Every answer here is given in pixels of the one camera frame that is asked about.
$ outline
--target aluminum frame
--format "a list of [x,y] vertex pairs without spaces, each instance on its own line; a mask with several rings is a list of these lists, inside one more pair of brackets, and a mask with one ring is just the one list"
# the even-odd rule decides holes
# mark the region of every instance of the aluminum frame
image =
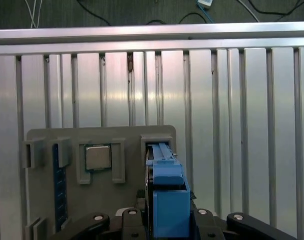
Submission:
[[20,154],[6,145],[19,153],[32,128],[154,124],[179,128],[200,207],[304,239],[304,22],[0,30],[0,238],[23,239],[32,221]]

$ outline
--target black cable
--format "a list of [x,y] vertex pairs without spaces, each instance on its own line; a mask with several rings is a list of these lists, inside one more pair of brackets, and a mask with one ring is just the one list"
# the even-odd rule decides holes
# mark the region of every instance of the black cable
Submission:
[[267,15],[281,15],[281,16],[287,16],[288,14],[292,13],[298,6],[300,0],[296,1],[296,4],[294,5],[293,9],[288,11],[288,12],[277,12],[277,11],[262,11],[260,9],[258,9],[254,3],[252,2],[252,0],[248,0],[248,2],[251,4],[251,6],[255,9],[255,11],[257,11],[260,14],[267,14]]
[[78,4],[86,11],[88,12],[90,15],[102,20],[103,22],[105,22],[108,26],[111,26],[111,24],[103,17],[98,16],[97,14],[93,13],[92,11],[90,11],[89,9],[87,9],[81,2],[80,0],[76,0],[78,2]]
[[279,17],[276,22],[280,21],[282,18],[291,15],[295,10],[297,10],[300,6],[302,6],[304,4],[304,1],[301,2],[299,5],[297,5],[295,8],[293,8],[291,11],[289,11],[286,15],[283,15],[281,17]]
[[181,21],[180,21],[178,24],[181,24],[181,22],[183,22],[183,20],[186,19],[186,18],[187,18],[188,16],[190,16],[190,15],[198,15],[200,18],[203,19],[203,21],[204,21],[205,23],[207,23],[206,20],[205,20],[205,18],[204,18],[201,14],[199,14],[199,13],[197,13],[197,12],[190,12],[189,14],[185,15],[185,16],[181,19]]
[[159,24],[167,24],[166,22],[159,20],[159,19],[154,19],[146,23],[146,25],[152,24],[152,23],[159,23]]

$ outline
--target blue cable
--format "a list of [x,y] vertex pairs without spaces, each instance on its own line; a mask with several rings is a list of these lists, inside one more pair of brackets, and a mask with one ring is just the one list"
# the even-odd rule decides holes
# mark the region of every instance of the blue cable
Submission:
[[212,18],[210,17],[210,15],[204,10],[204,8],[200,5],[200,3],[198,2],[198,0],[196,0],[196,3],[198,5],[198,7],[202,10],[202,12],[204,13],[204,15],[209,19],[209,21],[213,24],[214,21],[212,20]]

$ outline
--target gray plastic bracket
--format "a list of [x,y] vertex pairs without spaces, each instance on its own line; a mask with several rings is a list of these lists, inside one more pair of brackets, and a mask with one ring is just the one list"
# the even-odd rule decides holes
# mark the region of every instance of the gray plastic bracket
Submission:
[[124,184],[125,177],[125,138],[113,138],[111,142],[112,181]]
[[37,218],[25,227],[25,240],[46,240],[47,223],[46,219]]
[[59,137],[51,140],[51,146],[58,145],[58,166],[66,167],[71,162],[72,158],[72,141],[69,137]]
[[72,223],[72,218],[71,217],[67,218],[66,221],[63,222],[63,224],[61,226],[61,229],[63,230],[64,228],[66,228],[71,223]]
[[146,144],[152,143],[168,143],[173,153],[176,152],[174,149],[175,144],[173,137],[169,134],[142,134],[141,135],[141,158],[142,165],[145,165],[146,161]]
[[45,139],[34,138],[23,142],[23,168],[37,168],[44,165]]
[[34,240],[34,226],[39,221],[40,218],[37,218],[35,221],[25,227],[25,240]]
[[46,240],[47,239],[47,221],[45,218],[40,219],[34,226],[34,239],[33,240]]
[[91,173],[85,167],[85,145],[90,143],[90,139],[82,139],[76,145],[76,176],[80,185],[91,184]]

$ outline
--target white cable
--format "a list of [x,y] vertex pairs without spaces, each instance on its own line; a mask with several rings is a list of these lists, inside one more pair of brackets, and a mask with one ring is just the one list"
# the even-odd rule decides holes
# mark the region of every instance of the white cable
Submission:
[[28,12],[30,13],[30,17],[31,17],[31,20],[32,20],[32,24],[33,24],[33,26],[36,28],[36,24],[35,24],[34,19],[33,19],[33,16],[32,16],[32,11],[31,11],[30,5],[28,4],[27,0],[25,0],[25,3],[26,3],[26,5],[27,5]]
[[33,15],[32,15],[33,21],[34,21],[34,17],[35,17],[36,2],[37,2],[37,0],[34,0]]
[[40,25],[41,9],[42,9],[43,0],[41,0],[40,9],[38,9],[38,19],[37,19],[37,28]]
[[259,19],[256,17],[256,15],[252,12],[252,10],[245,5],[245,3],[243,3],[241,0],[237,0],[241,5],[243,5],[243,7],[245,7],[245,9],[252,15],[252,17],[259,23]]

